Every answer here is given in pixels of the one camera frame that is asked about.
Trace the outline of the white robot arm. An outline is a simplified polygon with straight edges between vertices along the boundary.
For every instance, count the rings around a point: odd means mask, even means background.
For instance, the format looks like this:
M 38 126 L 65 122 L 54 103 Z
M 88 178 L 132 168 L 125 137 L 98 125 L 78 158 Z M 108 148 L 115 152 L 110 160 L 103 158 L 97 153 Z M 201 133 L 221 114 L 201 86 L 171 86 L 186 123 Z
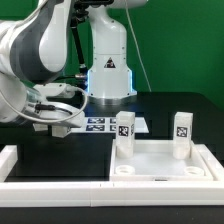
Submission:
M 52 102 L 47 87 L 67 62 L 68 33 L 90 21 L 93 65 L 84 70 L 86 101 L 119 103 L 137 92 L 126 63 L 127 33 L 107 14 L 143 6 L 148 0 L 38 0 L 26 19 L 0 21 L 0 123 L 27 120 L 79 127 L 84 109 Z

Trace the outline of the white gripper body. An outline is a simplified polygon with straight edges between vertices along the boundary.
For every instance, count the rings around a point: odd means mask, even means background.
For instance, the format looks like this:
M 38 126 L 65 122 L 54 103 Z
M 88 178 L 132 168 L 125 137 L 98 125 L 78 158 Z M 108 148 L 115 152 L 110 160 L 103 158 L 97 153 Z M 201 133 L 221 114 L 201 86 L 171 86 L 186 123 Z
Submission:
M 54 126 L 81 127 L 85 118 L 86 92 L 75 86 L 65 83 L 50 83 L 35 85 L 33 89 L 40 95 L 34 104 L 39 122 Z M 62 102 L 49 101 L 49 98 L 70 99 L 75 95 L 83 99 L 80 109 Z

